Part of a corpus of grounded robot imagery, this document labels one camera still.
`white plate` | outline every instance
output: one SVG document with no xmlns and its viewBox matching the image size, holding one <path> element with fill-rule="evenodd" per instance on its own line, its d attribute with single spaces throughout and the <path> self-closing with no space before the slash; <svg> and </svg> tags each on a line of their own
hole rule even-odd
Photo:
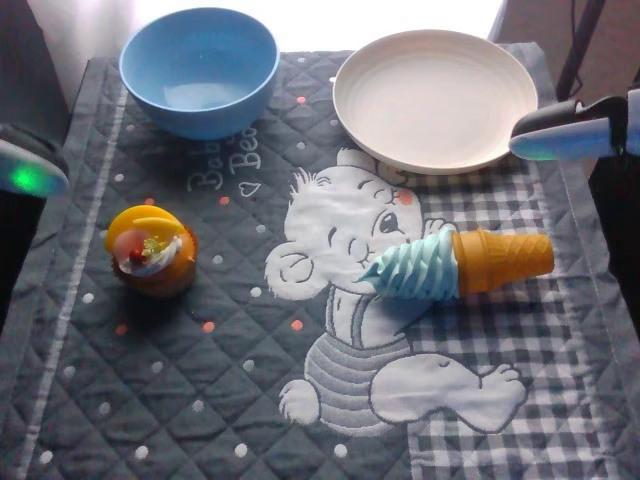
<svg viewBox="0 0 640 480">
<path fill-rule="evenodd" d="M 484 167 L 509 151 L 515 123 L 538 107 L 525 68 L 496 45 L 440 30 L 376 40 L 340 68 L 333 103 L 375 158 L 418 173 Z"/>
</svg>

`whipped cream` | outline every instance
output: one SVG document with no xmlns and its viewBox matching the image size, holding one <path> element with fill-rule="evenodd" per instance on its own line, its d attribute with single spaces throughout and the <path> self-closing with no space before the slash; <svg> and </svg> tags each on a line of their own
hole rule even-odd
<svg viewBox="0 0 640 480">
<path fill-rule="evenodd" d="M 134 277 L 150 277 L 165 268 L 182 248 L 182 239 L 177 235 L 161 252 L 151 255 L 142 265 L 131 262 L 128 258 L 119 263 L 120 270 Z"/>
<path fill-rule="evenodd" d="M 382 297 L 418 300 L 458 298 L 458 262 L 453 230 L 444 229 L 410 244 L 388 248 L 359 281 L 370 282 Z"/>
</svg>

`bear's red cheek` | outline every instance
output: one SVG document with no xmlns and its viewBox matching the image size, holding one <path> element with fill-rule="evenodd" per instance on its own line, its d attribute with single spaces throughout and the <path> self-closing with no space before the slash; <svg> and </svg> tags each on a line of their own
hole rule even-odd
<svg viewBox="0 0 640 480">
<path fill-rule="evenodd" d="M 398 192 L 398 201 L 402 205 L 411 205 L 413 202 L 413 194 L 410 190 L 400 190 L 400 192 Z"/>
</svg>

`quilted mat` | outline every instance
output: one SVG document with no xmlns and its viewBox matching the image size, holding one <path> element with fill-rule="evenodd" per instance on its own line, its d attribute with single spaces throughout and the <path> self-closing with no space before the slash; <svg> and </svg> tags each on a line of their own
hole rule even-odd
<svg viewBox="0 0 640 480">
<path fill-rule="evenodd" d="M 553 101 L 538 47 L 506 48 Z M 71 201 L 47 206 L 0 345 L 0 477 L 640 471 L 638 342 L 580 169 L 379 165 L 332 107 L 347 56 L 285 54 L 268 111 L 219 142 L 162 133 L 115 61 L 90 62 Z M 195 283 L 170 301 L 128 291 L 103 248 L 142 203 L 199 239 Z M 377 252 L 447 225 L 546 232 L 555 271 L 431 308 L 353 283 Z"/>
</svg>

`cartoon bear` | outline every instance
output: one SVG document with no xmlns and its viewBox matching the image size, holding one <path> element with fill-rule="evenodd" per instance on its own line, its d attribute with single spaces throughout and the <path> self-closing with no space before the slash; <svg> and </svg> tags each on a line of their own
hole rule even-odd
<svg viewBox="0 0 640 480">
<path fill-rule="evenodd" d="M 269 254 L 265 277 L 278 297 L 305 300 L 328 286 L 329 299 L 326 333 L 307 354 L 304 380 L 282 390 L 280 411 L 301 425 L 374 436 L 450 409 L 477 431 L 498 432 L 526 399 L 519 372 L 503 364 L 480 376 L 447 355 L 414 353 L 404 330 L 429 304 L 379 298 L 358 281 L 388 247 L 454 228 L 423 221 L 416 195 L 376 173 L 367 154 L 343 149 L 337 166 L 294 175 L 287 241 Z"/>
</svg>

